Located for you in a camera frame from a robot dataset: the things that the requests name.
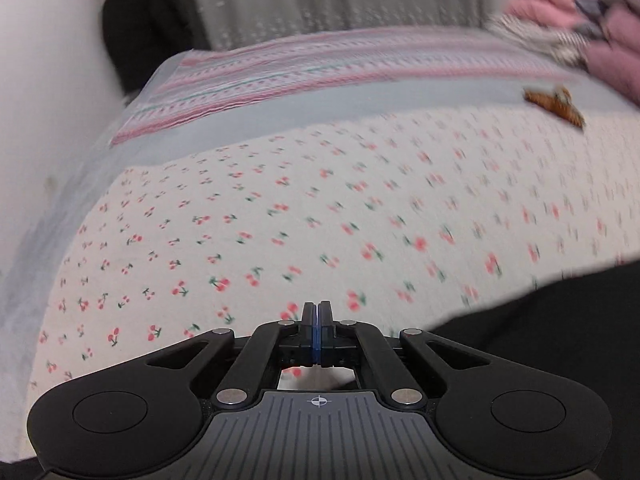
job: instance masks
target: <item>silver screw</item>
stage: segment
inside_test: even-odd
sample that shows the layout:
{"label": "silver screw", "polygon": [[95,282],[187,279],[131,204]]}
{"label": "silver screw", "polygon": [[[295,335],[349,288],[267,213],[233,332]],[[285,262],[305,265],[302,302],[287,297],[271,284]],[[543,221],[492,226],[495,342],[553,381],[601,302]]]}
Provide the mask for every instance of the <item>silver screw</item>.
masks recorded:
{"label": "silver screw", "polygon": [[422,394],[412,388],[401,388],[394,391],[391,398],[398,404],[417,404],[422,400]]}
{"label": "silver screw", "polygon": [[246,392],[238,388],[229,388],[219,391],[216,399],[223,404],[240,404],[246,400]]}

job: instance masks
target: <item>striped fabric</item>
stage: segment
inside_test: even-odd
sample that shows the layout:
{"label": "striped fabric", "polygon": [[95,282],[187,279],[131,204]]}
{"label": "striped fabric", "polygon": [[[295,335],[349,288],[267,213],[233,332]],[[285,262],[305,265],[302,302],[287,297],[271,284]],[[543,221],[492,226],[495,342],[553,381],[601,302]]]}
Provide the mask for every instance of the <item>striped fabric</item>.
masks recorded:
{"label": "striped fabric", "polygon": [[113,137],[134,137],[305,90],[436,76],[566,78],[558,66],[457,27],[385,27],[282,38],[231,52],[193,51]]}
{"label": "striped fabric", "polygon": [[519,46],[550,56],[567,66],[583,66],[582,51],[588,40],[581,34],[564,28],[542,27],[508,14],[496,14],[484,27],[489,32]]}

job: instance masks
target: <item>orange brown object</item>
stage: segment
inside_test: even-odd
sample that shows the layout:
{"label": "orange brown object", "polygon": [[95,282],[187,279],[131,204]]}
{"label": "orange brown object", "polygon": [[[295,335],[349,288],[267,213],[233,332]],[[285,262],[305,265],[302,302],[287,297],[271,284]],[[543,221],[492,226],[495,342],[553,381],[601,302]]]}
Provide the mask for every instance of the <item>orange brown object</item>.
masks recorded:
{"label": "orange brown object", "polygon": [[571,102],[571,94],[564,86],[556,87],[553,94],[526,89],[524,99],[564,119],[576,128],[584,129],[584,117]]}

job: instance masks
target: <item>white floral sheet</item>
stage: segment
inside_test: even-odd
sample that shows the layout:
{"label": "white floral sheet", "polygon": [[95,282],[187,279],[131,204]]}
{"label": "white floral sheet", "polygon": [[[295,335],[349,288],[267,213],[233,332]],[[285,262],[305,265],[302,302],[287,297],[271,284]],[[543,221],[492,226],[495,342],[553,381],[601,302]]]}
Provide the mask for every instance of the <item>white floral sheet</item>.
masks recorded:
{"label": "white floral sheet", "polygon": [[60,267],[27,412],[62,381],[305,301],[391,335],[632,257],[638,116],[586,119],[583,135],[533,107],[416,110],[126,170]]}

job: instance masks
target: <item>gray ribbed plate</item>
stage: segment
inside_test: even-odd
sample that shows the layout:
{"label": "gray ribbed plate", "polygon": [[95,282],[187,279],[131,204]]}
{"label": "gray ribbed plate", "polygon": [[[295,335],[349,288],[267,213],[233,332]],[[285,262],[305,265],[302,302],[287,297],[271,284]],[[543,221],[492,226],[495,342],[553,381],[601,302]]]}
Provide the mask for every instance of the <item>gray ribbed plate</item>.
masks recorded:
{"label": "gray ribbed plate", "polygon": [[[141,480],[497,480],[452,455],[416,413],[371,392],[267,392],[216,415],[183,457]],[[571,480],[597,480],[583,473]]]}

